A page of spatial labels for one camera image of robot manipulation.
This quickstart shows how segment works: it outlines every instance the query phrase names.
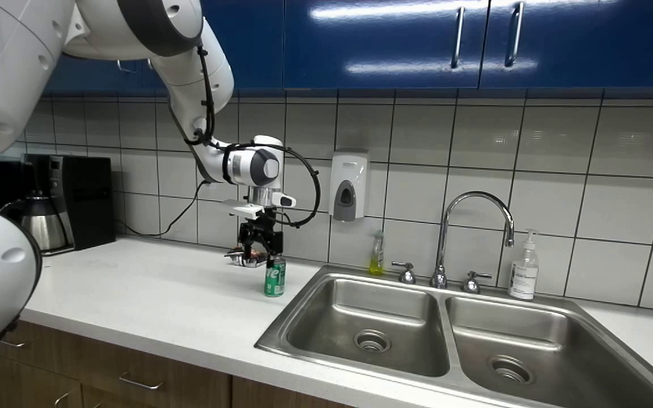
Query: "sprite can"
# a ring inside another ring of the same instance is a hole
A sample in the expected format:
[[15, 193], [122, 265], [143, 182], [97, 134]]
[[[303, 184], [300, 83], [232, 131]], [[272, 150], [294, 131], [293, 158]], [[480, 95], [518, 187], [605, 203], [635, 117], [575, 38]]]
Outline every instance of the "sprite can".
[[286, 259], [282, 256], [275, 256], [274, 259], [266, 261], [266, 282], [264, 283], [264, 294], [270, 297], [283, 295], [283, 287], [286, 284]]

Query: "chrome faucet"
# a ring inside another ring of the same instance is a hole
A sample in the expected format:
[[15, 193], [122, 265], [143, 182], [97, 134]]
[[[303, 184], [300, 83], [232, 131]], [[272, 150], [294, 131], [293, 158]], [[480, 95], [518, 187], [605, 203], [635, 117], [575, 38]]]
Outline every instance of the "chrome faucet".
[[445, 276], [445, 240], [448, 235], [448, 220], [450, 219], [450, 213], [453, 212], [455, 207], [460, 204], [466, 198], [469, 197], [482, 197], [488, 201], [495, 204], [506, 219], [506, 240], [505, 246], [511, 247], [515, 243], [515, 231], [513, 228], [513, 216], [508, 211], [508, 207], [496, 196], [485, 193], [485, 191], [468, 191], [467, 193], [462, 193], [459, 196], [453, 199], [453, 202], [445, 209], [445, 214], [443, 215], [443, 222], [440, 224], [440, 237], [438, 240], [438, 258], [435, 261], [435, 273], [432, 274], [430, 278], [430, 286], [437, 287], [438, 289], [444, 289], [448, 285], [448, 278]]

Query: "wooden lower cabinet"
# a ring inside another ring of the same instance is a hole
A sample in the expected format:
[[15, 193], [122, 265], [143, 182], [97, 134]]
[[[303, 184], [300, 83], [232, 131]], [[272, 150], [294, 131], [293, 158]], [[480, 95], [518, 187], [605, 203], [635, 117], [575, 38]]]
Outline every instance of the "wooden lower cabinet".
[[0, 357], [0, 408], [82, 408], [80, 382]]
[[325, 399], [234, 377], [232, 408], [349, 408]]
[[349, 408], [31, 323], [5, 341], [0, 408]]

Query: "double sink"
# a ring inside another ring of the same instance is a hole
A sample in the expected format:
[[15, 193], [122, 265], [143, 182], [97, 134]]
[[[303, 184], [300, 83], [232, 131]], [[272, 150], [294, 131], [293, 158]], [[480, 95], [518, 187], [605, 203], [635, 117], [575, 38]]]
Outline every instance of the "double sink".
[[653, 368], [570, 300], [324, 266], [256, 347], [501, 406], [652, 407]]

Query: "white countertop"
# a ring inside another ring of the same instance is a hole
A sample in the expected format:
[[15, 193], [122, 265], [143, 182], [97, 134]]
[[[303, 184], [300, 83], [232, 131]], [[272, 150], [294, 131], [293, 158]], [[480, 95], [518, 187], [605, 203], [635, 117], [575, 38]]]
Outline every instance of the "white countertop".
[[[321, 264], [290, 261], [285, 294], [266, 297], [264, 267], [223, 253], [120, 237], [45, 258], [22, 320], [352, 406], [492, 406], [254, 348]], [[653, 311], [577, 303], [653, 365]]]

